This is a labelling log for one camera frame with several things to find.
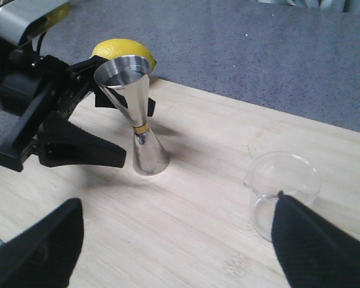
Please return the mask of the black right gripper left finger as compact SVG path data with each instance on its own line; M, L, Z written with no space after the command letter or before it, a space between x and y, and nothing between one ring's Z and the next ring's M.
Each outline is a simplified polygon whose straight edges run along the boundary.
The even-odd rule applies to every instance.
M82 202L68 199L0 246L0 287L68 287L83 238Z

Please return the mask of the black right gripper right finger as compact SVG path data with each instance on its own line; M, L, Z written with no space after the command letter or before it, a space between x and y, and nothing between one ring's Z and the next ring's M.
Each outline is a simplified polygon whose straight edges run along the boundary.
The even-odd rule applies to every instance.
M271 242L290 287L360 287L360 241L282 191Z

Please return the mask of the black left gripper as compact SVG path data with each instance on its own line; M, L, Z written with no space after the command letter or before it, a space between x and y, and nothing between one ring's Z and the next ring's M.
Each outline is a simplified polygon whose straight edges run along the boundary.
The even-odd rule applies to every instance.
M47 31L34 39L42 42ZM0 144L0 165L19 172L34 154L46 167L122 168L127 155L124 148L69 121L73 110L92 91L95 107L116 109L93 80L103 58L93 56L70 65L41 55L40 44L32 41L17 47L0 38L0 110L19 117ZM148 98L147 116L153 117L154 110L155 101Z

